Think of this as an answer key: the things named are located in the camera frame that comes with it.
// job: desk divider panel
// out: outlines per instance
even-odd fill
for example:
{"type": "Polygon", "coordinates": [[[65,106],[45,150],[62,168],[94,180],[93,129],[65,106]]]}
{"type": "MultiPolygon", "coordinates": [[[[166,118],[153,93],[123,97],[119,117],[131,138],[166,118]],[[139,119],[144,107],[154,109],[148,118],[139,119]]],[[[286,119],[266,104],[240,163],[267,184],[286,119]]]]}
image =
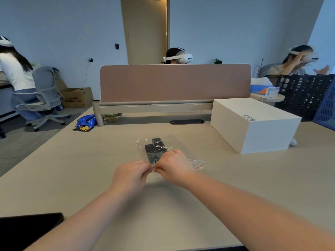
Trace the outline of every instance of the desk divider panel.
{"type": "Polygon", "coordinates": [[[249,64],[105,65],[101,103],[250,97],[249,64]]]}

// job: blue plastic crate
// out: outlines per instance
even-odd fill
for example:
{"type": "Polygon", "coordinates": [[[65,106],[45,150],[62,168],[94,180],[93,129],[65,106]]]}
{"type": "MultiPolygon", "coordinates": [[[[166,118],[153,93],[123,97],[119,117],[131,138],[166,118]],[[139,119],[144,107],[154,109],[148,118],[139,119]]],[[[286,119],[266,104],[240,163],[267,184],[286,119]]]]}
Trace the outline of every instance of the blue plastic crate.
{"type": "Polygon", "coordinates": [[[335,131],[335,79],[323,98],[313,122],[335,131]]]}

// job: white vr headset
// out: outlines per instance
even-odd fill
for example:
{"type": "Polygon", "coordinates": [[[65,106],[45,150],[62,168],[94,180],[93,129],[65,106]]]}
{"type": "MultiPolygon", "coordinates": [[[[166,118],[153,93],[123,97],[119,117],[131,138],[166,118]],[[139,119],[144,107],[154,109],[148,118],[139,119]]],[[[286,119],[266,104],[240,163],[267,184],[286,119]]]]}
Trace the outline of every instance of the white vr headset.
{"type": "Polygon", "coordinates": [[[193,55],[186,53],[183,49],[179,47],[175,48],[180,49],[180,52],[177,53],[178,55],[172,57],[163,57],[164,62],[166,62],[167,60],[175,60],[178,64],[187,64],[193,60],[193,55]]]}
{"type": "Polygon", "coordinates": [[[13,46],[13,44],[6,37],[0,36],[0,46],[13,46]]]}
{"type": "MultiPolygon", "coordinates": [[[[313,49],[313,52],[306,54],[304,58],[302,59],[302,61],[304,63],[316,63],[319,60],[319,55],[315,53],[314,47],[312,47],[311,45],[308,45],[308,46],[310,46],[313,49]]],[[[289,49],[290,54],[294,54],[294,55],[300,54],[300,52],[292,51],[292,48],[289,49]]]]}

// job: jeans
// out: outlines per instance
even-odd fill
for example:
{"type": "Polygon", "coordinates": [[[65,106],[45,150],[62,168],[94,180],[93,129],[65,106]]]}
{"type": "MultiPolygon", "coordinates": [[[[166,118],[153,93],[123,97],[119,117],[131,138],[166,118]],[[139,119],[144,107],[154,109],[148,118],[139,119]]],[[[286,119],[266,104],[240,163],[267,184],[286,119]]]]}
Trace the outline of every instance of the jeans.
{"type": "MultiPolygon", "coordinates": [[[[18,90],[14,92],[35,92],[36,89],[24,89],[24,90],[18,90]]],[[[15,97],[18,97],[21,99],[24,103],[36,103],[40,100],[36,97],[36,94],[15,94],[15,97]]],[[[42,115],[40,115],[38,112],[32,112],[30,110],[19,110],[16,108],[17,105],[21,105],[21,103],[12,96],[12,99],[10,101],[10,104],[12,108],[19,113],[23,118],[25,118],[27,121],[33,121],[37,120],[39,118],[42,118],[42,115]]]]}

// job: black mesh basket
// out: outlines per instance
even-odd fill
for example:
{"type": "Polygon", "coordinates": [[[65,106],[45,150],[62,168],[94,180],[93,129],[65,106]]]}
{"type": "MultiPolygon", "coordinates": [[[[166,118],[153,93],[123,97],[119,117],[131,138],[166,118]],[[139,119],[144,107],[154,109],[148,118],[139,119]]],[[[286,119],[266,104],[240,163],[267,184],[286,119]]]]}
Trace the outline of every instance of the black mesh basket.
{"type": "Polygon", "coordinates": [[[275,107],[312,121],[335,75],[267,75],[284,95],[275,107]]]}

